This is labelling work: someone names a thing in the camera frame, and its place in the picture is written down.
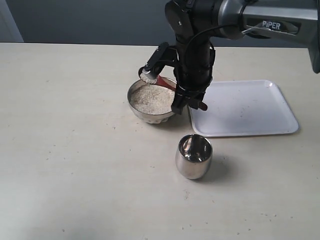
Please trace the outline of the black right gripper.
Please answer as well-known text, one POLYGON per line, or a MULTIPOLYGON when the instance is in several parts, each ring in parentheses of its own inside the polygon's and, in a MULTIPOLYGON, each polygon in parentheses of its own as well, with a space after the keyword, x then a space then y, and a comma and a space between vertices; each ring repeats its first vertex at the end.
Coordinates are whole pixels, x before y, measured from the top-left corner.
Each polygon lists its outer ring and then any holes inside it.
MULTIPOLYGON (((184 75, 195 78, 198 83, 204 83, 211 78, 216 51, 209 37, 182 38, 177 37, 175 46, 168 42, 161 43, 153 52, 146 64, 139 69, 139 77, 144 82, 156 82, 165 66, 174 69, 174 75, 184 75)), ((204 92, 176 88, 171 110, 181 115, 185 106, 204 110, 204 92)))

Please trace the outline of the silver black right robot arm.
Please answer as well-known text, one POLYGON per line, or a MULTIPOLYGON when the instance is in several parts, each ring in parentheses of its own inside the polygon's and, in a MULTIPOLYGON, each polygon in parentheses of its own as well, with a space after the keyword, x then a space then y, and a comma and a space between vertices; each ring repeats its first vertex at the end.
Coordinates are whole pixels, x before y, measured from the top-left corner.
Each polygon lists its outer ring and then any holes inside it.
POLYGON ((317 0, 171 0, 165 17, 175 45, 160 44, 138 71, 141 80, 158 85, 160 73, 173 67, 176 79, 171 110, 185 106, 207 110, 203 102, 212 82, 216 51, 212 37, 238 40, 280 39, 308 49, 312 70, 320 72, 320 3, 317 0))

